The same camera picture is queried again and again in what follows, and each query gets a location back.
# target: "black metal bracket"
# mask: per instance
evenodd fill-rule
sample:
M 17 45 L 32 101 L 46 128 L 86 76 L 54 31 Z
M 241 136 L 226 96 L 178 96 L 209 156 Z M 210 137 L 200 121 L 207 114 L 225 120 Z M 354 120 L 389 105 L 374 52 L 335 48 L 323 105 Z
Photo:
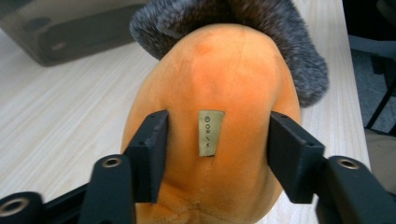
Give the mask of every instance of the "black metal bracket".
M 93 168 L 90 183 L 43 204 L 35 192 L 0 200 L 1 224 L 135 223 L 134 203 L 156 203 L 165 166 L 166 111 L 143 121 L 124 155 Z M 273 112 L 268 164 L 292 203 L 318 195 L 319 223 L 396 223 L 396 203 L 359 161 L 323 157 L 325 147 L 289 117 Z
M 1 224 L 136 223 L 134 203 L 156 203 L 163 179 L 168 112 L 148 115 L 124 155 L 97 161 L 90 183 L 43 204 L 35 192 L 0 200 Z
M 322 155 L 324 146 L 289 117 L 273 112 L 268 162 L 293 203 L 312 203 L 319 223 L 396 223 L 396 203 L 365 165 Z

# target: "fluffy gray fur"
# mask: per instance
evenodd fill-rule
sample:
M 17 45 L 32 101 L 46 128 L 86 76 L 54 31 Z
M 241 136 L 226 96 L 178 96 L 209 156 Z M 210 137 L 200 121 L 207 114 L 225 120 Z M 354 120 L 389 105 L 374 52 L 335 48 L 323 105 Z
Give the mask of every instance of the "fluffy gray fur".
M 288 65 L 300 106 L 329 88 L 328 69 L 291 0 L 151 0 L 134 14 L 134 39 L 161 59 L 183 36 L 213 23 L 239 23 L 269 35 Z

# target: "wooden table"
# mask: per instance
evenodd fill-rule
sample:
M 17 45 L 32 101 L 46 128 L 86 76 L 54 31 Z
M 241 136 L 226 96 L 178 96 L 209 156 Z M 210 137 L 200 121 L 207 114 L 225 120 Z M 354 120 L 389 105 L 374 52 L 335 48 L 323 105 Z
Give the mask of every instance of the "wooden table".
M 331 88 L 303 110 L 303 126 L 327 146 L 369 165 L 341 0 L 295 0 Z M 136 92 L 157 63 L 136 43 L 42 67 L 0 32 L 0 198 L 37 191 L 54 199 L 89 181 L 92 165 L 120 152 Z M 282 195 L 260 223 L 317 223 L 314 205 Z

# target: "gray plastic container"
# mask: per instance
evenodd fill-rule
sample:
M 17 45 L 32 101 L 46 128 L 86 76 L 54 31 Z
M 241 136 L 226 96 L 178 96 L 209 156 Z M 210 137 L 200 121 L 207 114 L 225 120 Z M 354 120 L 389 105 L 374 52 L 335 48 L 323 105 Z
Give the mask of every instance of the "gray plastic container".
M 42 65 L 134 41 L 129 22 L 148 0 L 0 0 L 0 28 Z

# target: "care label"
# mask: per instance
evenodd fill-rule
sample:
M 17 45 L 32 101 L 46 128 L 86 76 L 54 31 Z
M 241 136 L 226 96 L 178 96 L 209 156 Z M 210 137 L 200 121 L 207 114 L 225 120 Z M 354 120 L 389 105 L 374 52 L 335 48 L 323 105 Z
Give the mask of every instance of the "care label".
M 218 110 L 199 111 L 199 156 L 214 156 L 218 147 L 224 112 Z

